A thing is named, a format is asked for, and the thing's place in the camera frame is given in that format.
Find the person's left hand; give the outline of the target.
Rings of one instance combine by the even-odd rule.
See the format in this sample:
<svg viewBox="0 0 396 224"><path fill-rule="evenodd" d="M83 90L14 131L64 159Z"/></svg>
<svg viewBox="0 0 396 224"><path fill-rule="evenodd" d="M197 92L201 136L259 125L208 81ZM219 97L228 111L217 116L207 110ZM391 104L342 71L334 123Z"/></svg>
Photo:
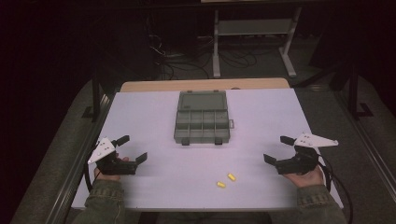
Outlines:
<svg viewBox="0 0 396 224"><path fill-rule="evenodd" d="M103 175L98 168L94 169L94 177L96 180L120 181L119 175Z"/></svg>

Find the grey plastic compartment box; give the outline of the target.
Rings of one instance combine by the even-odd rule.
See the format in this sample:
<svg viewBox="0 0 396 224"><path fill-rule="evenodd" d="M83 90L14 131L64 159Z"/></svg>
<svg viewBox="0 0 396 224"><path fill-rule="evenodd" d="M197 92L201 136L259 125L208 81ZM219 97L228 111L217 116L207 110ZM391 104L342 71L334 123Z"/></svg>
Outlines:
<svg viewBox="0 0 396 224"><path fill-rule="evenodd" d="M226 91L182 91L179 94L174 130L178 144L227 144L231 127Z"/></svg>

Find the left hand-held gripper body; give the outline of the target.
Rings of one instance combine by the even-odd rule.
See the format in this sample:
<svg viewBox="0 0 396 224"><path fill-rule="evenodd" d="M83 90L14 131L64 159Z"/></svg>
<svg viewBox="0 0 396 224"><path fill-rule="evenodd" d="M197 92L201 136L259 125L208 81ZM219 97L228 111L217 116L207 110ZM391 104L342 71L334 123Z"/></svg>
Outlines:
<svg viewBox="0 0 396 224"><path fill-rule="evenodd" d="M123 161L117 156L113 140L102 138L95 146L87 163L95 163L104 175L134 175L137 169L135 161Z"/></svg>

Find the grey metal rail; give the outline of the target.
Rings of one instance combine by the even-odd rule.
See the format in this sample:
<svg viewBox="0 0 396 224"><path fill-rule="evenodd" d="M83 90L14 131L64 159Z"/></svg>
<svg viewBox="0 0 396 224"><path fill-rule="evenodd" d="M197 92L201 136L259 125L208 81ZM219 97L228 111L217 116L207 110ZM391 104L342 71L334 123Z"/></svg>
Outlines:
<svg viewBox="0 0 396 224"><path fill-rule="evenodd" d="M359 139L363 143L363 148L365 149L369 160L373 164L379 177L381 178L383 184L389 192L391 199L396 203L396 177L385 164L383 158L378 153L374 142L371 140L368 133L364 130L361 123L357 119L355 119L352 113L348 110L347 99L342 95L341 92L338 91L334 94L334 97L339 106L344 111L347 119L352 124L355 132L358 134Z"/></svg>
<svg viewBox="0 0 396 224"><path fill-rule="evenodd" d="M88 105L78 99L76 105L71 106L72 111L66 115L60 135L54 139L57 146L50 148L49 161L59 188L45 218L45 224L64 224L66 221L81 178L85 174L88 154L103 128L113 98L113 94L104 94L98 99L88 98Z"/></svg>

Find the white metal desk frame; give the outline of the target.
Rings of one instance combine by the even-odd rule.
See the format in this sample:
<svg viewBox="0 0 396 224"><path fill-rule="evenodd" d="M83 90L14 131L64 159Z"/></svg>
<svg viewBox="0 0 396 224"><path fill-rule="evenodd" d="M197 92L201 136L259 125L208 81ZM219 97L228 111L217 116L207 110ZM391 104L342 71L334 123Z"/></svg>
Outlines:
<svg viewBox="0 0 396 224"><path fill-rule="evenodd" d="M279 19L222 19L219 10L214 10L214 35L212 67L213 77L220 78L219 37L235 35L286 35L285 43L278 48L282 62L289 77L296 77L296 71L289 56L289 49L294 37L302 7L295 7L288 18Z"/></svg>

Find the black metal stand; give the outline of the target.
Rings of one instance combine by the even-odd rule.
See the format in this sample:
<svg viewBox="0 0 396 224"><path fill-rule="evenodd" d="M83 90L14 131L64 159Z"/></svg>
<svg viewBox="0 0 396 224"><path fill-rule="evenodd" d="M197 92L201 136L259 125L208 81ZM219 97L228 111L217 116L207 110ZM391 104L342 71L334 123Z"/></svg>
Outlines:
<svg viewBox="0 0 396 224"><path fill-rule="evenodd" d="M344 83L342 87L347 87L346 108L354 120L363 117L372 117L374 114L366 103L358 102L359 75L354 63L347 63L343 68L342 75Z"/></svg>
<svg viewBox="0 0 396 224"><path fill-rule="evenodd" d="M90 75L92 76L92 104L87 106L82 117L96 122L101 114L102 99L105 92L102 87L101 65L94 62L90 66Z"/></svg>

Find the person's right hand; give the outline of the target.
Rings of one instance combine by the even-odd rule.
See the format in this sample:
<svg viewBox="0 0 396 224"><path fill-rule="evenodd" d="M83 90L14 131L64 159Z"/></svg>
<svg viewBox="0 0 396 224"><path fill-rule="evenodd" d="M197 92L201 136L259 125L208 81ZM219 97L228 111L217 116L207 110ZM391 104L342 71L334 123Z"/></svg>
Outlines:
<svg viewBox="0 0 396 224"><path fill-rule="evenodd" d="M298 188L305 188L324 184L323 173L318 165L313 171L310 171L304 175L286 174L284 175L284 177L286 177Z"/></svg>

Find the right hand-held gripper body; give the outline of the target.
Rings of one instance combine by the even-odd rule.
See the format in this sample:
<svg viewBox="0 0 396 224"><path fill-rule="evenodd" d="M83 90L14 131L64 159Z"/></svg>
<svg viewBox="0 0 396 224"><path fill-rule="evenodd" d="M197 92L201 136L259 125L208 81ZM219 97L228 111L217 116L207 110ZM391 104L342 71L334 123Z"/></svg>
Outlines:
<svg viewBox="0 0 396 224"><path fill-rule="evenodd" d="M318 165L317 147L338 146L337 140L328 139L312 133L302 133L295 139L292 146L295 155L287 160L277 161L276 170L280 175L306 174L313 171Z"/></svg>

